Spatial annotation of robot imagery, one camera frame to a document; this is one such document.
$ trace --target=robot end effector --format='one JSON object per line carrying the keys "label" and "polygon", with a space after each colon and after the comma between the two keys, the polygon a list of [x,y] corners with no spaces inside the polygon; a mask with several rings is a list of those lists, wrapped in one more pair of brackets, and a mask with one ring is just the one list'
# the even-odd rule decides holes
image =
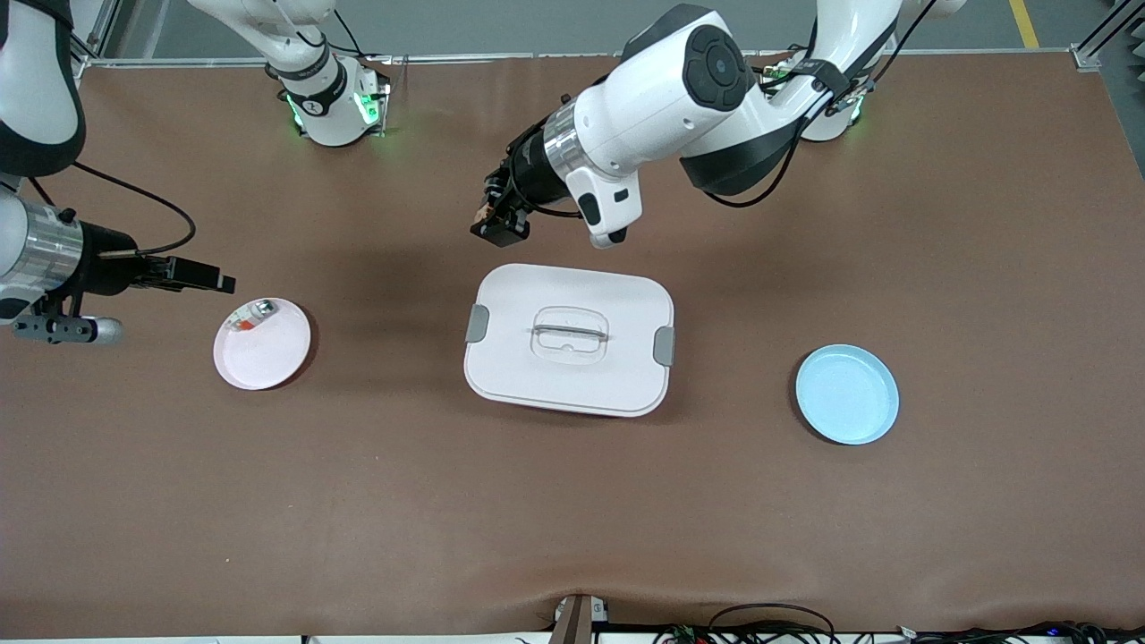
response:
{"label": "robot end effector", "polygon": [[119,322],[82,316],[85,293],[114,296],[129,286],[235,292],[235,278],[214,266],[137,250],[127,234],[81,222],[71,209],[0,190],[0,325],[49,344],[111,344],[123,335]]}
{"label": "robot end effector", "polygon": [[641,213],[638,168],[681,154],[693,186],[736,195],[779,165],[804,127],[866,91],[901,0],[818,0],[813,49],[768,99],[718,13],[678,5],[624,47],[621,64],[510,143],[471,231],[524,239],[527,215],[571,196],[593,245]]}

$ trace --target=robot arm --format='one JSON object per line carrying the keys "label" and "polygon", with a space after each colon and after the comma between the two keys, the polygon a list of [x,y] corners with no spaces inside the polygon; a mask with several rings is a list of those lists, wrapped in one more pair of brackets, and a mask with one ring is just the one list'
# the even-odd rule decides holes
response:
{"label": "robot arm", "polygon": [[380,132],[389,79],[338,56],[316,25],[335,0],[188,0],[243,37],[282,81],[303,134],[321,146],[347,146]]}
{"label": "robot arm", "polygon": [[86,134],[69,60],[68,0],[0,0],[2,170],[44,176],[71,165]]}
{"label": "robot arm", "polygon": [[[76,162],[84,110],[69,61],[68,0],[0,0],[0,172],[42,176]],[[121,327],[80,315],[85,293],[128,286],[235,292],[214,266],[140,256],[128,235],[81,222],[71,209],[26,202],[0,188],[0,325],[57,344],[109,344]],[[70,300],[69,311],[63,311]]]}
{"label": "robot arm", "polygon": [[640,165],[677,152],[702,190],[751,188],[812,118],[846,99],[893,33],[900,5],[818,0],[815,46],[771,99],[719,14],[674,7],[627,42],[606,79],[510,144],[471,230],[500,246],[519,242],[531,211],[571,196],[593,245],[619,243],[641,214]]}

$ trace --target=brown tablecloth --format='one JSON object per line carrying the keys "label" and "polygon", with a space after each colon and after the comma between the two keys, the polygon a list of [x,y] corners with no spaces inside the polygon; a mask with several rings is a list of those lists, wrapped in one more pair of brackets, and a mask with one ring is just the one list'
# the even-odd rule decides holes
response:
{"label": "brown tablecloth", "polygon": [[[198,220],[236,297],[88,298],[117,347],[0,336],[0,636],[531,629],[594,592],[615,620],[789,600],[843,629],[1145,620],[1145,184],[1065,54],[905,57],[844,139],[731,211],[676,162],[611,251],[534,218],[472,237],[505,144],[613,60],[414,66],[392,129],[292,134],[258,69],[90,70],[82,159]],[[167,211],[77,171],[80,217],[155,244]],[[598,419],[466,386],[477,284],[512,261],[646,275],[677,306],[669,395]],[[211,345],[255,297],[321,336],[271,392]],[[810,351],[898,378],[894,429],[798,421]]]}

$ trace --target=gray latch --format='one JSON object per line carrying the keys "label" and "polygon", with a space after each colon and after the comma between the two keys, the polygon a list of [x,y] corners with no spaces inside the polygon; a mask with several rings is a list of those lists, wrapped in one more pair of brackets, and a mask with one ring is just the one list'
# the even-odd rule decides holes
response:
{"label": "gray latch", "polygon": [[480,304],[469,309],[469,328],[465,330],[466,344],[480,343],[485,339],[489,330],[489,309]]}
{"label": "gray latch", "polygon": [[672,366],[676,359],[676,329],[672,327],[656,329],[652,343],[652,359],[664,367]]}

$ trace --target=black cable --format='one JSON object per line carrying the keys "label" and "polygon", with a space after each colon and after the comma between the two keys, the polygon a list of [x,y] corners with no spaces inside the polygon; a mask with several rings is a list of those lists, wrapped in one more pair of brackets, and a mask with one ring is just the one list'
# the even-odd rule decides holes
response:
{"label": "black cable", "polygon": [[1126,29],[1126,25],[1132,22],[1132,19],[1137,17],[1138,13],[1140,13],[1140,8],[1138,8],[1135,11],[1129,11],[1129,16],[1126,19],[1121,21],[1121,24],[1118,25],[1118,29],[1110,31],[1110,33],[1105,37],[1105,39],[1098,42],[1097,47],[1093,47],[1093,52],[1100,50],[1101,47],[1105,47],[1106,42],[1113,39],[1114,36],[1121,33],[1121,30]]}
{"label": "black cable", "polygon": [[1085,37],[1085,40],[1081,41],[1081,45],[1079,45],[1077,48],[1081,49],[1082,47],[1084,47],[1085,45],[1088,45],[1089,41],[1092,40],[1093,37],[1097,36],[1097,33],[1099,31],[1101,31],[1101,28],[1104,28],[1105,25],[1110,24],[1110,21],[1112,21],[1113,18],[1118,17],[1118,14],[1120,14],[1121,10],[1124,9],[1127,6],[1129,6],[1129,1],[1128,0],[1119,3],[1115,7],[1115,10],[1111,10],[1108,14],[1106,14],[1105,15],[1105,19],[1103,19],[1100,22],[1100,24],[1097,25],[1097,29],[1095,29],[1093,31],[1089,32],[1089,36]]}
{"label": "black cable", "polygon": [[767,83],[760,83],[759,84],[759,88],[760,89],[771,89],[772,87],[775,87],[776,85],[783,85],[784,83],[787,83],[789,80],[791,80],[791,79],[788,78],[788,77],[785,77],[785,76],[782,77],[782,78],[773,78],[772,80],[768,80]]}
{"label": "black cable", "polygon": [[[307,45],[309,45],[310,47],[314,47],[315,49],[321,49],[321,48],[322,48],[322,42],[317,42],[317,44],[315,44],[315,42],[310,42],[309,40],[307,40],[307,38],[306,38],[305,36],[302,36],[302,32],[301,32],[301,31],[295,31],[295,32],[294,32],[294,34],[295,34],[295,36],[298,36],[299,38],[301,38],[301,39],[302,39],[302,42],[306,42],[306,44],[307,44]],[[323,38],[323,39],[325,39],[325,38],[326,38],[326,34],[322,34],[322,38]],[[337,49],[337,47],[334,47],[333,45],[331,45],[330,47],[331,47],[332,49]]]}
{"label": "black cable", "polygon": [[540,214],[547,214],[550,217],[562,217],[564,219],[584,219],[584,215],[581,214],[579,211],[567,212],[567,211],[563,211],[563,210],[550,210],[547,207],[539,206],[539,205],[530,202],[524,196],[524,193],[522,193],[521,190],[518,189],[518,183],[516,183],[516,150],[515,149],[514,150],[510,150],[510,152],[508,152],[508,186],[506,186],[505,189],[506,190],[516,190],[516,194],[521,198],[521,202],[524,204],[524,206],[529,207],[529,209],[532,209],[532,210],[539,212]]}
{"label": "black cable", "polygon": [[910,26],[907,29],[907,32],[902,34],[902,40],[899,40],[899,46],[894,48],[894,52],[891,53],[891,57],[887,58],[886,64],[883,65],[883,69],[878,70],[878,73],[875,74],[874,78],[875,83],[878,83],[879,79],[883,78],[883,74],[886,73],[886,70],[891,69],[891,65],[894,64],[894,60],[898,58],[899,53],[902,52],[903,45],[907,44],[907,39],[910,38],[910,34],[915,32],[915,28],[918,26],[918,23],[923,22],[923,18],[926,17],[926,14],[930,13],[931,7],[933,7],[934,2],[937,1],[938,0],[931,0],[930,2],[927,2],[926,8],[923,9],[923,13],[918,14],[918,17],[915,18],[915,22],[910,23]]}
{"label": "black cable", "polygon": [[175,204],[168,202],[167,199],[160,197],[159,195],[156,195],[155,193],[151,193],[149,190],[144,190],[143,188],[140,188],[137,186],[133,186],[133,184],[124,181],[123,179],[117,179],[117,178],[114,178],[114,176],[112,176],[110,174],[106,174],[104,172],[100,172],[98,170],[95,170],[94,167],[84,165],[80,162],[74,162],[74,163],[72,163],[72,165],[76,166],[76,167],[78,167],[79,170],[82,170],[84,172],[86,172],[88,174],[94,174],[95,176],[98,176],[100,179],[103,179],[104,181],[110,181],[111,183],[114,183],[116,186],[119,186],[120,188],[127,188],[128,190],[131,190],[131,191],[133,191],[133,193],[135,193],[137,195],[142,195],[142,196],[144,196],[144,197],[147,197],[147,198],[149,198],[151,201],[158,202],[158,203],[167,206],[168,209],[173,210],[175,212],[175,214],[177,214],[179,217],[181,217],[183,219],[183,221],[187,222],[187,234],[183,235],[183,237],[181,239],[179,239],[177,242],[173,242],[171,244],[165,244],[165,245],[161,245],[161,246],[156,246],[153,249],[136,250],[135,253],[134,253],[135,256],[143,257],[143,256],[148,256],[148,254],[159,254],[159,253],[164,253],[164,252],[167,252],[167,251],[173,251],[173,250],[175,250],[175,249],[177,249],[177,248],[187,244],[187,242],[190,242],[195,237],[195,233],[197,231],[196,227],[195,227],[195,220],[191,219],[191,215],[187,214],[187,211],[184,211],[183,209],[176,206]]}
{"label": "black cable", "polygon": [[52,197],[48,196],[48,191],[44,189],[44,186],[40,186],[40,182],[34,176],[29,176],[27,180],[32,182],[32,187],[40,194],[40,198],[44,199],[44,203],[52,207],[56,207],[55,202],[53,202]]}
{"label": "black cable", "polygon": [[[719,618],[721,618],[724,615],[728,615],[728,614],[732,614],[732,613],[735,613],[735,612],[740,612],[740,611],[750,611],[750,610],[759,610],[759,608],[795,611],[795,612],[798,612],[798,613],[805,613],[805,614],[812,615],[814,618],[818,618],[818,619],[822,620],[823,623],[827,625],[827,629],[828,629],[827,633],[830,635],[831,641],[834,643],[836,643],[836,644],[838,644],[838,642],[839,642],[838,638],[835,636],[835,623],[832,623],[831,620],[828,619],[828,616],[824,615],[823,613],[820,613],[819,611],[813,611],[811,608],[806,608],[804,606],[797,606],[795,604],[783,604],[783,603],[777,603],[777,602],[760,602],[760,603],[755,603],[755,604],[740,604],[737,606],[732,606],[732,607],[728,607],[728,608],[724,608],[722,611],[719,611],[714,615],[712,615],[712,618],[710,620],[708,620],[708,628],[711,629],[716,625],[716,621],[719,620]],[[763,626],[765,623],[768,623],[768,622],[766,622],[766,621],[756,621],[756,622],[750,622],[750,623],[743,625],[740,628],[750,628],[750,629],[753,629],[755,633],[759,633],[758,627],[760,627],[760,626]],[[771,623],[780,623],[780,625],[785,625],[785,626],[811,628],[811,627],[806,627],[805,625],[799,625],[797,622],[780,621],[780,622],[771,622]]]}
{"label": "black cable", "polygon": [[752,197],[745,202],[729,202],[724,197],[720,197],[719,195],[713,195],[706,190],[704,190],[704,194],[708,195],[708,197],[711,201],[720,205],[725,205],[728,207],[736,207],[736,209],[751,207],[758,204],[759,202],[766,199],[767,197],[772,196],[772,193],[774,193],[775,189],[780,187],[780,181],[783,181],[783,176],[787,174],[787,170],[791,165],[791,159],[795,157],[795,149],[796,147],[799,146],[799,139],[802,138],[800,135],[803,134],[803,125],[810,120],[811,120],[810,118],[803,117],[802,119],[796,121],[795,139],[791,140],[791,147],[788,148],[788,154],[785,157],[783,157],[783,165],[780,166],[780,171],[775,175],[775,179],[772,180],[772,184],[768,186],[767,189],[760,193],[758,196]]}
{"label": "black cable", "polygon": [[1071,644],[1124,644],[1145,637],[1145,627],[1135,630],[1104,629],[1090,622],[1048,621],[1014,630],[970,629],[957,633],[918,633],[913,644],[1012,644],[1024,636],[1065,637]]}
{"label": "black cable", "polygon": [[346,21],[342,19],[342,15],[338,11],[338,9],[334,9],[334,17],[338,18],[338,23],[342,25],[342,30],[346,32],[346,36],[350,37],[350,42],[354,44],[354,50],[357,52],[358,56],[364,58],[365,54],[362,52],[362,46],[357,44],[357,38],[354,37],[354,32],[350,31],[349,25],[347,25]]}

